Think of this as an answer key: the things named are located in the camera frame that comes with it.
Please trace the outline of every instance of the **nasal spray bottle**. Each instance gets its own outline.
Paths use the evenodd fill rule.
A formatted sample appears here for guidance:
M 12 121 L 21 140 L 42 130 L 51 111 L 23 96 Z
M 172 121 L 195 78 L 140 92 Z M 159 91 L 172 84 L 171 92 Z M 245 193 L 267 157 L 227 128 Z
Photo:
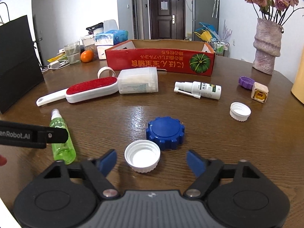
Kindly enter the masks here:
M 69 134 L 69 138 L 66 143 L 52 144 L 54 159 L 64 160 L 65 164 L 72 163 L 76 158 L 76 152 L 70 137 L 69 130 L 67 129 L 67 124 L 57 109 L 52 111 L 52 121 L 50 123 L 50 127 L 65 128 Z
M 174 92 L 183 93 L 195 98 L 207 97 L 219 99 L 222 87 L 203 82 L 175 82 Z

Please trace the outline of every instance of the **door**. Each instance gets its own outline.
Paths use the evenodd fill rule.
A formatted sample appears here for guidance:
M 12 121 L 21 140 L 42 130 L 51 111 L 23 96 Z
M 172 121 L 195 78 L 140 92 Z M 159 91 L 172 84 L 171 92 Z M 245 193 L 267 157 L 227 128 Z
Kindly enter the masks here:
M 138 16 L 137 16 L 137 0 L 132 0 L 132 16 L 133 16 L 134 39 L 139 39 L 139 35 L 138 35 Z
M 149 0 L 151 39 L 185 39 L 185 1 Z

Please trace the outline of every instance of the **yellow object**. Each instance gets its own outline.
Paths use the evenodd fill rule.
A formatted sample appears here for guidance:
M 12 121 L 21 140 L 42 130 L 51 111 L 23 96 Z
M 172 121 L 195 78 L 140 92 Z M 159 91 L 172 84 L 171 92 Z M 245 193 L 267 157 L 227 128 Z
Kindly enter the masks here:
M 210 42 L 210 40 L 212 39 L 212 35 L 209 31 L 204 31 L 202 34 L 199 34 L 198 32 L 193 33 L 205 42 Z
M 251 98 L 261 103 L 265 103 L 268 97 L 268 93 L 268 87 L 261 83 L 255 82 L 252 88 Z
M 61 53 L 60 55 L 56 56 L 56 57 L 53 57 L 51 59 L 48 60 L 49 63 L 52 63 L 56 60 L 58 60 L 59 58 L 61 58 L 63 55 L 65 55 L 65 53 Z
M 304 50 L 291 92 L 300 102 L 304 104 Z

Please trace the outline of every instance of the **refrigerator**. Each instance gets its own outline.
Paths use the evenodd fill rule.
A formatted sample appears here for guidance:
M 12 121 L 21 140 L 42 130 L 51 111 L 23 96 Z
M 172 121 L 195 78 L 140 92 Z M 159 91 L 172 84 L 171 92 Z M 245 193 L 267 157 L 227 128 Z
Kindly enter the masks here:
M 214 0 L 192 0 L 192 41 L 202 41 L 198 36 L 193 32 L 196 29 L 202 28 L 202 25 L 199 22 L 204 22 L 210 25 L 213 25 L 215 29 L 219 30 L 219 8 L 217 18 L 216 6 L 214 16 L 212 18 L 214 7 Z

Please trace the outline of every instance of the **red cardboard box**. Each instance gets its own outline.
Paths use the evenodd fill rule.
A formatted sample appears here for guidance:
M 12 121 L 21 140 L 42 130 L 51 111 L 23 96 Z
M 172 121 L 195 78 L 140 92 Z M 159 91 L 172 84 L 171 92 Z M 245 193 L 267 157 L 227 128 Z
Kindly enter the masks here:
M 157 67 L 168 72 L 211 76 L 215 53 L 205 42 L 128 40 L 105 51 L 113 70 Z

